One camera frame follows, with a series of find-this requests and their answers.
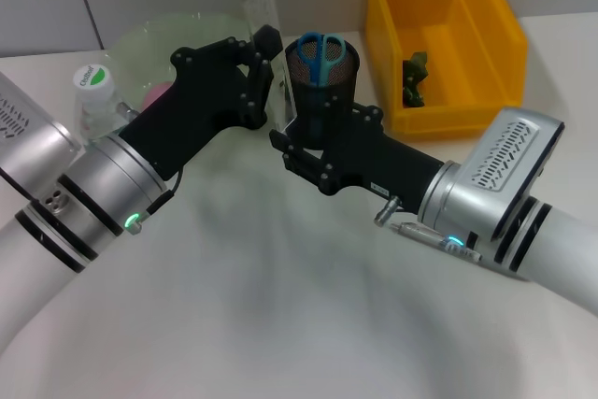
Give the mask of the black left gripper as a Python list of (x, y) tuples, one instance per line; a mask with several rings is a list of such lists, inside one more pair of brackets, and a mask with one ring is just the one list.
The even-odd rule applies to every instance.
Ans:
[(171, 179), (219, 132), (260, 129), (274, 78), (271, 63), (283, 51), (279, 30), (263, 25), (248, 41), (233, 37), (170, 58), (173, 84), (119, 132), (163, 180)]

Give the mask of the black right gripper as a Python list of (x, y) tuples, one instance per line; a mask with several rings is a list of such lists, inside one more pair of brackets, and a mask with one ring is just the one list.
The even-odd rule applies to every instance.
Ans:
[(417, 212), (444, 163), (385, 135), (380, 107), (364, 106), (340, 94), (325, 93), (321, 99), (324, 125), (342, 127), (322, 159), (271, 130), (270, 143), (282, 153), (285, 168), (324, 195), (360, 187), (385, 199), (396, 196), (403, 210)]

